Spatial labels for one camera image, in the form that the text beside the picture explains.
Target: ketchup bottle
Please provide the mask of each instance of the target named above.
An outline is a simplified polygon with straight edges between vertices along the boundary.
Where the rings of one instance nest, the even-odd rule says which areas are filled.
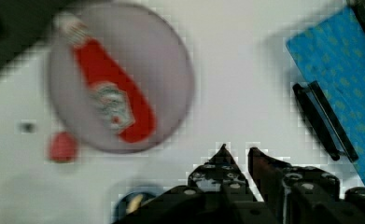
[[[55,21],[67,37],[95,105],[111,130],[128,143],[148,138],[156,127],[156,118],[134,81],[76,16],[61,13]]]

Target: white surface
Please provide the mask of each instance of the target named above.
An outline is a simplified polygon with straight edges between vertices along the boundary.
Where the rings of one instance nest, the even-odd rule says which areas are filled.
[[[362,186],[353,166],[332,161],[302,122],[290,91],[299,73],[284,47],[286,37],[340,8],[340,1],[135,2],[169,21],[190,49],[197,94],[182,127],[143,153],[113,155],[81,146],[73,164],[46,161],[50,136],[63,127],[44,92],[49,48],[36,46],[1,72],[7,75],[0,77],[0,189],[17,175],[50,174],[60,180],[58,187],[85,202],[81,206],[91,210],[92,223],[108,223],[110,201],[133,179],[185,184],[194,167],[224,142],[244,171],[247,149],[256,146],[270,156],[336,174],[342,191]],[[22,119],[35,120],[37,132],[21,134],[16,125]]]

